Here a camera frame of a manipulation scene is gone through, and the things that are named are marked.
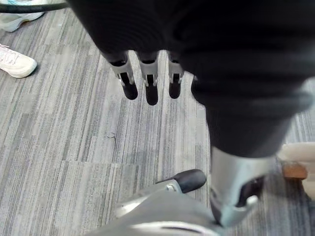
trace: black fabric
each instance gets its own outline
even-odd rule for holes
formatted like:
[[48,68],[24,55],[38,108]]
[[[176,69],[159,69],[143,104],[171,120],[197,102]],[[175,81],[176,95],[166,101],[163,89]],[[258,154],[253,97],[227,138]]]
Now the black fabric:
[[193,73],[211,142],[231,154],[274,154],[312,98],[315,3],[309,0],[67,0],[105,54],[167,49]]

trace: black rubber grip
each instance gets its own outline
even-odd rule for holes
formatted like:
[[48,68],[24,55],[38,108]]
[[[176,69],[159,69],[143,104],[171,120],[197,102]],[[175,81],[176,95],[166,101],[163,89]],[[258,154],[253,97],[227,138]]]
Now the black rubber grip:
[[154,106],[158,103],[158,87],[149,85],[146,86],[146,98],[149,105]]
[[165,182],[174,179],[178,182],[183,193],[188,193],[201,188],[207,181],[206,175],[199,169],[192,169],[180,172],[171,178],[159,181],[157,183]]
[[169,83],[169,95],[171,98],[176,99],[181,94],[181,84],[179,83]]
[[124,89],[126,98],[128,98],[129,100],[134,100],[137,98],[138,90],[137,90],[136,84],[133,84],[133,85],[127,84],[123,86],[123,89]]

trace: shoe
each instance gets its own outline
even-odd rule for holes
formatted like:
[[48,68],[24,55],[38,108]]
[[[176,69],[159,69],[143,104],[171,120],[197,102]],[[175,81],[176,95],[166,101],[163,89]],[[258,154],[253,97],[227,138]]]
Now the shoe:
[[15,78],[24,78],[30,75],[36,67],[37,63],[33,58],[0,44],[0,69],[9,75]]
[[[16,1],[16,0],[0,0],[0,3],[11,5],[41,5],[46,4],[47,0],[32,0],[32,1]],[[28,14],[0,14],[0,28],[13,32],[17,30],[23,22],[33,21],[41,17],[44,12],[28,13]]]

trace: silver metal part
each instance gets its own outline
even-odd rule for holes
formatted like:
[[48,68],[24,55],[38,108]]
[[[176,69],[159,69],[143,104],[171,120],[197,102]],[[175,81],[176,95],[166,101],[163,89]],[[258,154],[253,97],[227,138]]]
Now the silver metal part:
[[158,59],[153,63],[143,63],[139,60],[139,63],[145,86],[149,86],[148,75],[153,75],[153,86],[156,86],[158,82]]
[[211,208],[222,226],[239,223],[257,204],[258,196],[251,196],[244,207],[236,207],[242,187],[272,170],[273,158],[245,158],[234,156],[213,147],[211,163]]
[[130,211],[135,209],[138,205],[140,205],[144,200],[150,197],[152,194],[156,194],[160,191],[172,191],[172,192],[182,193],[178,182],[174,179],[155,184],[153,186],[150,186],[148,188],[145,188],[137,192],[135,195],[133,195],[124,203],[117,204],[116,217],[119,218],[129,213]]
[[171,60],[168,60],[168,75],[170,83],[174,83],[173,78],[175,74],[179,74],[178,83],[180,84],[182,82],[184,70],[182,69],[181,65],[179,65],[179,63],[174,63]]
[[170,186],[178,190],[175,180],[144,189],[136,208],[86,236],[224,235],[207,207]]
[[129,60],[129,57],[127,57],[127,62],[126,64],[122,65],[122,66],[114,66],[114,65],[110,65],[115,73],[115,75],[118,77],[120,83],[122,84],[122,86],[125,86],[123,80],[122,80],[122,74],[123,73],[127,73],[128,78],[129,78],[129,83],[131,85],[134,84],[134,78],[133,78],[133,71],[132,71],[132,67],[131,67],[131,63]]

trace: silver metal bracket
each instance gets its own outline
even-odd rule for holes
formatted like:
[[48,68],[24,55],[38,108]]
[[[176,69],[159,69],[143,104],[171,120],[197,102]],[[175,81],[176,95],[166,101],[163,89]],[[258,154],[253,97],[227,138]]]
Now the silver metal bracket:
[[156,86],[158,83],[158,59],[156,59],[153,63],[143,63],[139,60],[140,68],[142,72],[142,78],[146,87],[149,86],[150,76],[153,79],[153,86]]
[[123,82],[123,79],[122,79],[122,76],[123,76],[124,73],[126,73],[128,75],[129,83],[131,85],[134,84],[133,71],[132,71],[132,67],[131,67],[131,63],[130,63],[129,57],[127,57],[127,62],[124,65],[122,65],[122,66],[114,66],[112,64],[110,66],[112,67],[115,75],[119,79],[119,81],[122,84],[122,86],[126,86],[125,83]]
[[258,196],[246,199],[245,206],[237,207],[242,187],[263,177],[273,169],[270,157],[246,158],[234,156],[213,147],[211,173],[211,208],[224,227],[239,223],[258,203]]
[[174,83],[175,74],[179,75],[178,83],[180,84],[182,82],[184,70],[182,69],[181,65],[179,65],[179,63],[175,63],[172,62],[171,60],[168,60],[168,75],[170,83]]
[[135,209],[138,205],[140,205],[144,200],[150,197],[152,194],[156,194],[160,191],[182,193],[178,182],[174,179],[152,185],[148,188],[140,190],[127,201],[117,204],[116,217],[119,218],[123,215],[126,215],[127,213]]

